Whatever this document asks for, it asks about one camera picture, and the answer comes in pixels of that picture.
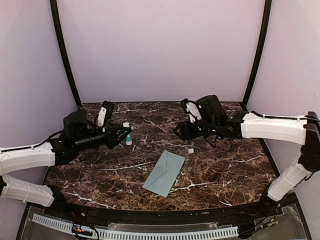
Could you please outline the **light blue envelope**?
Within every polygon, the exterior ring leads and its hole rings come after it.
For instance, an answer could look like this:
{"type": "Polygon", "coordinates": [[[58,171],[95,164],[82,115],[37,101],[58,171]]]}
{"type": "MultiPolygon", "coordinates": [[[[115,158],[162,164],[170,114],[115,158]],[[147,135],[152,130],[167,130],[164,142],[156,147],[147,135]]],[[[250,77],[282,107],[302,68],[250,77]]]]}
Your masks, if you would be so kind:
{"type": "Polygon", "coordinates": [[[183,156],[163,151],[142,188],[166,198],[185,160],[183,156]]]}

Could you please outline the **small glue stick bottle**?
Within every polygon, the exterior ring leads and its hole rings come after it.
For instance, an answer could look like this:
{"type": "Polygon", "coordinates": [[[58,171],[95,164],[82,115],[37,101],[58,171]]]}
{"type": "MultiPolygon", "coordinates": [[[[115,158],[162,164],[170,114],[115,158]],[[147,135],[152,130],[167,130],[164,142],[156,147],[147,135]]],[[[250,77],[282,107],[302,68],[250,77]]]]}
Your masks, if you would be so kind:
{"type": "MultiPolygon", "coordinates": [[[[128,122],[124,122],[124,123],[123,123],[123,127],[125,127],[125,128],[130,128],[130,124],[129,124],[128,122]]],[[[130,146],[130,145],[133,144],[133,142],[132,142],[132,134],[131,134],[131,133],[129,133],[129,134],[125,137],[125,144],[126,144],[127,146],[130,146]]]]}

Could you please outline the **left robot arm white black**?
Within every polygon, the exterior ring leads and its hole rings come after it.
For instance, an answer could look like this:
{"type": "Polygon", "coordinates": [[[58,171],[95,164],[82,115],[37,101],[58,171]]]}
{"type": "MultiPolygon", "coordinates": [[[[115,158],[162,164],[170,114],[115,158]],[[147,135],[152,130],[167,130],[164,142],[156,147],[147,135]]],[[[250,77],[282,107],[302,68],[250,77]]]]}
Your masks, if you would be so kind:
{"type": "Polygon", "coordinates": [[[97,126],[83,111],[63,119],[63,130],[36,145],[0,150],[0,197],[50,207],[60,218],[67,218],[70,206],[61,190],[53,185],[37,185],[10,176],[11,172],[37,167],[62,166],[79,153],[102,145],[113,149],[131,133],[130,127],[105,123],[97,126]]]}

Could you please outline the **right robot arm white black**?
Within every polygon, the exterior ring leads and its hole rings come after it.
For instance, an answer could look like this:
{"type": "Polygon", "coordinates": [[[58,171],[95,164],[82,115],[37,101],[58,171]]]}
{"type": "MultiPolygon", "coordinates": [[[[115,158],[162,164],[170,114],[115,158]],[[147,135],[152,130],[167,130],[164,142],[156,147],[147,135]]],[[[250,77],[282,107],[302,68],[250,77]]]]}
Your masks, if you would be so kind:
{"type": "Polygon", "coordinates": [[[315,112],[298,116],[272,116],[255,111],[226,112],[216,95],[180,102],[189,120],[173,132],[183,141],[210,136],[230,139],[269,139],[301,146],[300,157],[274,180],[266,198],[255,205],[255,213],[266,217],[290,190],[320,170],[320,120],[315,112]]]}

